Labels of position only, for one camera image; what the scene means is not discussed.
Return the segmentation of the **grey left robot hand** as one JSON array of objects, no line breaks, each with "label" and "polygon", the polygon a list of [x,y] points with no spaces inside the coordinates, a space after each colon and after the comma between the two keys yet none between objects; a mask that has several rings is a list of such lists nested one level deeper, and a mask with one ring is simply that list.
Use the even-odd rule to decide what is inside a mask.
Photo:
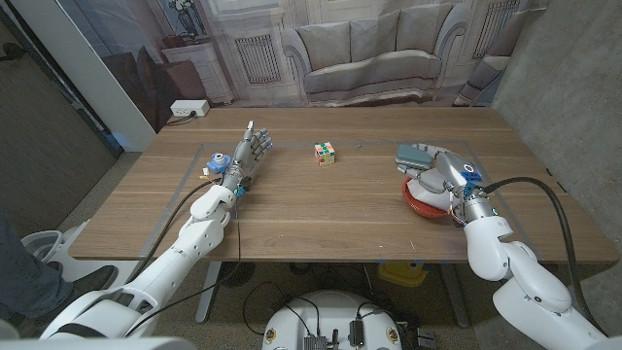
[{"label": "grey left robot hand", "polygon": [[234,193],[238,188],[246,187],[254,167],[271,148],[272,138],[267,129],[254,131],[254,122],[249,121],[243,138],[233,153],[231,164],[225,172],[222,186]]}]

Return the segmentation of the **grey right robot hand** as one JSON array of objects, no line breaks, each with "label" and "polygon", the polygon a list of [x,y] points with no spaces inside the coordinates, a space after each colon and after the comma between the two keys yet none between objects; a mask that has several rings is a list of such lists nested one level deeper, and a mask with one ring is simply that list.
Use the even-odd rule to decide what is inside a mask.
[{"label": "grey right robot hand", "polygon": [[406,176],[404,198],[424,218],[450,217],[465,226],[499,214],[482,188],[477,166],[457,153],[422,143],[401,144],[396,164]]}]

